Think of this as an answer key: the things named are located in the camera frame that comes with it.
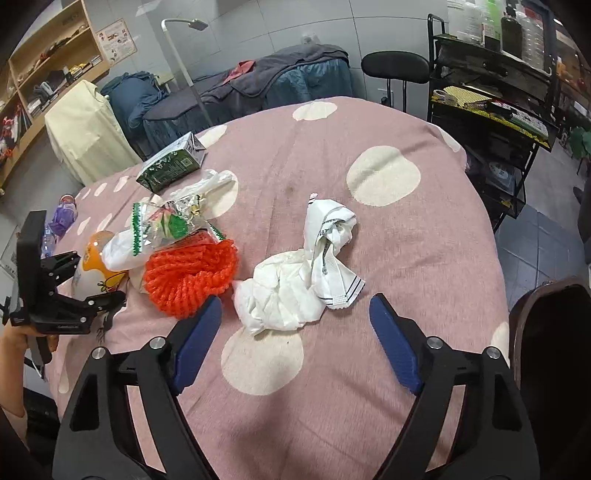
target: lamp pole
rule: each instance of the lamp pole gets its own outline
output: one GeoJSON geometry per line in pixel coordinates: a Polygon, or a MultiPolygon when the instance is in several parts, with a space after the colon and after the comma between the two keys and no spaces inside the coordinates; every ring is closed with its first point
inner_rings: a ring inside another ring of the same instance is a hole
{"type": "Polygon", "coordinates": [[[170,48],[173,51],[174,58],[176,59],[178,65],[181,67],[181,72],[183,72],[183,76],[185,77],[185,80],[189,84],[189,88],[193,92],[195,100],[197,100],[197,104],[199,105],[199,108],[201,109],[201,111],[203,112],[203,115],[205,116],[205,120],[207,120],[207,123],[209,124],[210,127],[213,127],[212,119],[210,118],[209,113],[207,113],[207,109],[205,108],[205,105],[203,104],[203,101],[201,100],[201,95],[197,91],[197,89],[193,83],[193,80],[191,79],[191,76],[189,75],[189,72],[187,71],[187,67],[184,65],[183,61],[181,60],[181,57],[178,54],[177,47],[174,46],[173,39],[170,38],[170,33],[168,32],[168,28],[166,26],[167,22],[185,23],[190,28],[193,28],[193,29],[199,30],[199,31],[205,30],[207,28],[207,24],[204,22],[201,22],[200,20],[184,20],[182,18],[165,18],[164,20],[162,20],[160,25],[162,26],[162,31],[164,32],[164,36],[166,37],[166,40],[168,40],[170,48]]]}

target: gray blanket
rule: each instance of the gray blanket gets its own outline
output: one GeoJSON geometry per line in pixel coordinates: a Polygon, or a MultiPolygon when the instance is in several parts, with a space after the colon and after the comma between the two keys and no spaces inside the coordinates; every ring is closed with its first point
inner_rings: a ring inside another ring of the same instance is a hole
{"type": "MultiPolygon", "coordinates": [[[[210,108],[214,111],[224,110],[231,118],[240,118],[262,109],[267,90],[282,73],[299,65],[330,59],[342,59],[349,63],[347,52],[340,47],[318,44],[296,45],[256,60],[250,72],[225,85],[222,83],[233,68],[197,79],[195,88],[201,94],[208,111],[210,108]]],[[[186,88],[156,104],[146,113],[144,119],[149,121],[175,119],[195,107],[197,107],[197,100],[193,92],[186,88]]]]}

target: silver bolt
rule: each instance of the silver bolt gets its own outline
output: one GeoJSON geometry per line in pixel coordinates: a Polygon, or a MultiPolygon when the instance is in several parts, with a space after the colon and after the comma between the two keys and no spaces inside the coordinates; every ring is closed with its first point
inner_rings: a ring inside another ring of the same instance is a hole
{"type": "Polygon", "coordinates": [[[443,340],[441,340],[439,337],[429,337],[427,339],[427,345],[429,348],[439,350],[443,346],[443,340]]]}
{"type": "Polygon", "coordinates": [[[92,358],[98,360],[99,358],[103,358],[105,356],[105,353],[107,353],[107,350],[105,350],[104,347],[100,346],[92,351],[92,358]]]}
{"type": "Polygon", "coordinates": [[[150,348],[154,350],[158,350],[162,348],[166,344],[166,338],[164,337],[154,337],[150,340],[150,348]]]}
{"type": "Polygon", "coordinates": [[[490,346],[486,349],[486,354],[491,358],[500,358],[501,351],[496,346],[490,346]]]}

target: floor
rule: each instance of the floor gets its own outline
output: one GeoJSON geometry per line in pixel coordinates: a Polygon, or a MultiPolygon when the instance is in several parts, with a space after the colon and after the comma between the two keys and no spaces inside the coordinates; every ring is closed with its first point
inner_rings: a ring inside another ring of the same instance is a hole
{"type": "Polygon", "coordinates": [[[510,310],[543,282],[586,270],[573,195],[573,186],[584,186],[586,167],[579,175],[577,167],[558,142],[552,153],[540,149],[525,182],[527,205],[517,219],[505,218],[495,235],[510,310]]]}

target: black chair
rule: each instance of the black chair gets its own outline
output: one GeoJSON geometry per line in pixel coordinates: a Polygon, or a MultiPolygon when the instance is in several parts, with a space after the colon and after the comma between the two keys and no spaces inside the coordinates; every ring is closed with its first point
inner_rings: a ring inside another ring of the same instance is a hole
{"type": "Polygon", "coordinates": [[[361,70],[369,77],[386,79],[387,96],[382,105],[392,107],[390,82],[402,80],[402,111],[406,113],[407,82],[427,83],[429,81],[429,62],[409,51],[375,51],[363,57],[361,70]]]}

